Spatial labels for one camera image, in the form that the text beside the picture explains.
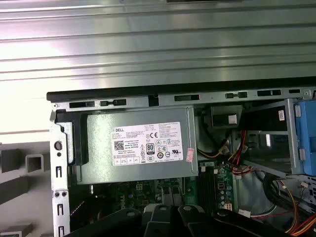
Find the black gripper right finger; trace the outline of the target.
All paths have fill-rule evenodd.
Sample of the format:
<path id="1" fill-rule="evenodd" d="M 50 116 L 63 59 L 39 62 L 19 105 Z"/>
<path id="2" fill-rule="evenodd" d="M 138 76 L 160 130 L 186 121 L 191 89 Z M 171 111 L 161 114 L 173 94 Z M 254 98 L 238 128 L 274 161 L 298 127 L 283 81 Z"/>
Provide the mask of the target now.
<path id="1" fill-rule="evenodd" d="M 184 226 L 193 237 L 289 237 L 283 231 L 227 209 L 205 213 L 196 205 L 178 208 Z"/>

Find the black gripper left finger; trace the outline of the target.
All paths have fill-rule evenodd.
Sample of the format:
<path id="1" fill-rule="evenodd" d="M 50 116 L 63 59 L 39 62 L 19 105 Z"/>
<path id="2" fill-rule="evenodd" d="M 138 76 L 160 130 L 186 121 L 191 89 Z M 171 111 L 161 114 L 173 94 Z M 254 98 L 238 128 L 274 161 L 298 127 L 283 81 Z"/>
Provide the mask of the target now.
<path id="1" fill-rule="evenodd" d="M 177 207 L 150 204 L 145 212 L 125 208 L 70 232 L 68 237 L 170 237 L 180 231 Z"/>

